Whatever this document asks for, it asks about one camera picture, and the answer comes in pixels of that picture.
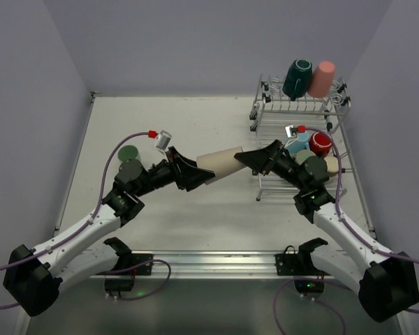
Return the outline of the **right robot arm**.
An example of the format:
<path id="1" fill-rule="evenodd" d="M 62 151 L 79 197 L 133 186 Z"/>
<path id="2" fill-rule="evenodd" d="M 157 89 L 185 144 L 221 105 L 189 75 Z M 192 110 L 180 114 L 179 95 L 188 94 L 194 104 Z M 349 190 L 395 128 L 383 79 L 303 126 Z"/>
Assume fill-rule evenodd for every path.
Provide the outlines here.
<path id="1" fill-rule="evenodd" d="M 273 172 L 298 188 L 294 197 L 298 213 L 333 238 L 345 252 L 335 256 L 328 246 L 310 252 L 313 266 L 335 277 L 357 294 L 368 316 L 383 322 L 419 302 L 413 263 L 405 253 L 393 253 L 358 227 L 325 188 L 327 164 L 310 156 L 297 163 L 284 144 L 236 153 L 235 159 L 253 172 Z"/>

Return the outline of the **green cup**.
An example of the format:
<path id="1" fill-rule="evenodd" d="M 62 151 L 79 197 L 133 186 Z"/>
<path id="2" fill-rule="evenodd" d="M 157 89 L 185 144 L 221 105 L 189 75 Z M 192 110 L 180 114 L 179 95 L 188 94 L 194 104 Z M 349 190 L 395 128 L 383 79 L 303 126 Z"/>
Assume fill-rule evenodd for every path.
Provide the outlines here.
<path id="1" fill-rule="evenodd" d="M 140 161 L 140 152 L 136 146 L 126 145 L 121 147 L 117 152 L 117 157 L 120 162 L 137 160 Z"/>

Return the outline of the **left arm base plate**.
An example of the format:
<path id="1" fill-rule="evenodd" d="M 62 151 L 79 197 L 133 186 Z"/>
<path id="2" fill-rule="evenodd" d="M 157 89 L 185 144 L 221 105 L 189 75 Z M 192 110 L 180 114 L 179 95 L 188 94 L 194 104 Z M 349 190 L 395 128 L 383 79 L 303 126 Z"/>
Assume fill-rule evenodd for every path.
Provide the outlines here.
<path id="1" fill-rule="evenodd" d="M 118 258 L 116 265 L 105 271 L 105 275 L 119 276 L 150 276 L 152 272 L 153 255 L 151 253 L 127 253 Z"/>

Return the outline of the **beige tall cup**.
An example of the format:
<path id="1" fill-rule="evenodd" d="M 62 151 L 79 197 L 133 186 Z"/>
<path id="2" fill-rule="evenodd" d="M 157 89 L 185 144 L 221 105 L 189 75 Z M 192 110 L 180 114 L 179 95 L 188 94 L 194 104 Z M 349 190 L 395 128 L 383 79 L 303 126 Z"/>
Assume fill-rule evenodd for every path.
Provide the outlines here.
<path id="1" fill-rule="evenodd" d="M 198 156 L 196 158 L 198 168 L 213 171 L 215 174 L 215 176 L 206 181 L 205 184 L 210 185 L 245 168 L 246 165 L 235 158 L 235 154 L 242 152 L 243 148 L 234 147 Z"/>

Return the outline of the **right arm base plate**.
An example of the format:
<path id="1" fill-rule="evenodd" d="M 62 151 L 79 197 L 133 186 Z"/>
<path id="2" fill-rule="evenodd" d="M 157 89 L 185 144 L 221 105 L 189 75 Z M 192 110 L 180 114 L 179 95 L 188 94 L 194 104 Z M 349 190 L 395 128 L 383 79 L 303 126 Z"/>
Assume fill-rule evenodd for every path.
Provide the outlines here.
<path id="1" fill-rule="evenodd" d="M 278 276 L 318 276 L 322 271 L 315 268 L 310 253 L 304 249 L 287 246 L 283 252 L 274 255 Z"/>

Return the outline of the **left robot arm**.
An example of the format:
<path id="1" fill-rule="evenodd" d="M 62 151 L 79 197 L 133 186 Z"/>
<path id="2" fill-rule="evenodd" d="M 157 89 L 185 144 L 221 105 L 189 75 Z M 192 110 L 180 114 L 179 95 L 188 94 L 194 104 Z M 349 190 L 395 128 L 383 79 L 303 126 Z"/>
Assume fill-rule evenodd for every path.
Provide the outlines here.
<path id="1" fill-rule="evenodd" d="M 215 176 L 200 159 L 190 160 L 174 147 L 150 169 L 136 159 L 122 162 L 111 191 L 99 198 L 92 213 L 49 241 L 33 248 L 20 245 L 11 252 L 3 286 L 29 316 L 41 314 L 67 281 L 62 270 L 101 237 L 134 219 L 145 206 L 141 196 L 169 184 L 192 191 Z"/>

